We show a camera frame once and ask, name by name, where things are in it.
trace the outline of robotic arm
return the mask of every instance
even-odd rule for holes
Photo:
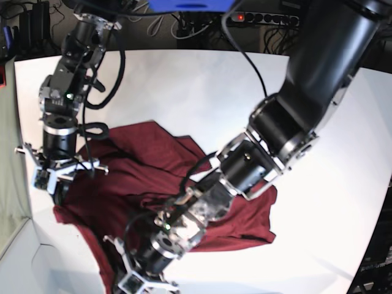
[[[127,271],[118,282],[122,292],[140,294],[151,288],[177,292],[178,286],[162,275],[170,262],[201,241],[208,223],[224,217],[234,197],[259,197],[317,142],[317,132],[339,105],[364,50],[392,10],[392,0],[319,2],[319,13],[304,26],[300,45],[290,57],[281,90],[261,101],[243,132],[215,154],[219,167],[195,186],[182,187],[178,198],[157,213],[154,233],[137,250],[130,252],[121,239],[105,237],[116,246]],[[86,85],[104,89],[94,76],[86,78],[86,73],[97,69],[103,58],[102,31],[111,29],[115,19],[106,20],[100,11],[79,16],[77,27],[64,42],[55,74],[40,91],[43,152],[29,145],[20,149],[36,163],[33,185],[51,195],[62,194],[64,182],[72,181],[83,166],[107,170],[97,159],[75,162],[77,133],[87,135],[75,117],[86,103]],[[105,125],[100,128],[107,131]],[[262,179],[270,181],[251,192]]]

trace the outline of dark red fabric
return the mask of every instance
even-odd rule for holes
[[[188,169],[205,156],[190,137],[175,138],[155,122],[144,122],[110,130],[110,139],[90,142],[92,156],[109,166],[109,175],[97,171],[90,179],[81,173],[70,186],[62,206],[55,206],[56,220],[74,224],[89,244],[100,268],[107,293],[114,278],[108,253],[121,259],[114,246],[102,244],[105,235],[123,238],[130,211],[156,211],[171,195]],[[85,150],[81,154],[86,158]],[[208,170],[208,164],[199,170]],[[270,208],[276,201],[271,187],[248,202],[236,197],[230,212],[210,223],[201,243],[193,251],[232,251],[272,243]],[[131,229],[127,241],[137,247],[141,230]]]

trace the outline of wall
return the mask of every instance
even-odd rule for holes
[[[40,246],[32,220],[27,220],[19,234],[0,259],[1,294],[44,293],[31,268]],[[40,273],[48,272],[44,262]]]
[[[0,89],[0,258],[13,232],[31,217],[25,160],[14,153],[22,140],[13,61],[6,64],[6,83]]]

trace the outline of white surface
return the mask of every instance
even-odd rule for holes
[[[0,259],[0,293],[49,293],[42,291],[31,268],[39,246],[32,220],[27,220],[3,258]]]
[[[278,91],[287,58],[251,57],[268,92]],[[39,86],[57,60],[16,64],[23,138],[35,147],[42,144]],[[108,53],[99,70],[107,89],[115,81],[118,65],[118,53]],[[270,215],[277,238],[272,245],[187,254],[169,267],[167,277],[183,284],[185,293],[346,293],[391,176],[391,92],[391,75],[359,71],[319,134],[318,145],[277,182],[277,202]],[[104,97],[95,91],[89,99],[98,103]],[[257,76],[239,53],[129,51],[116,97],[103,110],[88,110],[86,117],[87,122],[103,121],[109,127],[155,119],[173,135],[191,135],[209,153],[246,125],[262,98]],[[57,247],[63,260],[69,258],[80,272],[96,273],[97,265],[77,230],[56,224],[49,196],[31,190],[31,198],[41,241]]]
[[[57,248],[41,245],[31,263],[33,275],[47,294],[100,293],[97,274],[71,271],[61,258]]]

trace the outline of electronics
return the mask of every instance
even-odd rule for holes
[[[24,11],[19,15],[20,48],[29,50],[32,47],[31,36],[32,11]]]
[[[50,39],[49,1],[40,1],[32,6],[32,23],[33,42]]]
[[[253,25],[280,25],[292,28],[300,26],[300,18],[294,15],[260,12],[236,12],[231,16],[234,23],[247,23]]]

